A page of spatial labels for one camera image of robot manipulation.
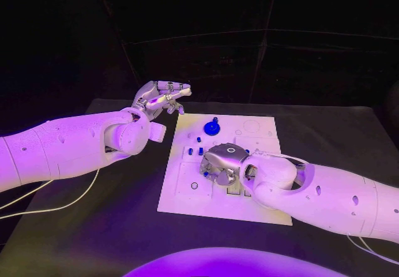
table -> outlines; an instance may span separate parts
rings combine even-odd
[[[115,111],[131,100],[95,99],[89,113]],[[399,152],[367,107],[185,103],[187,113],[275,117],[282,153],[399,185]],[[24,215],[0,256],[0,276],[120,276],[185,249],[223,246],[299,258],[348,276],[397,276],[399,267],[351,245],[344,235],[293,220],[279,226],[156,212],[177,114],[164,142],[149,141],[128,159],[99,170],[86,196],[66,209]],[[59,207],[84,191],[93,173],[53,181],[28,210]],[[399,245],[368,239],[399,259]]]

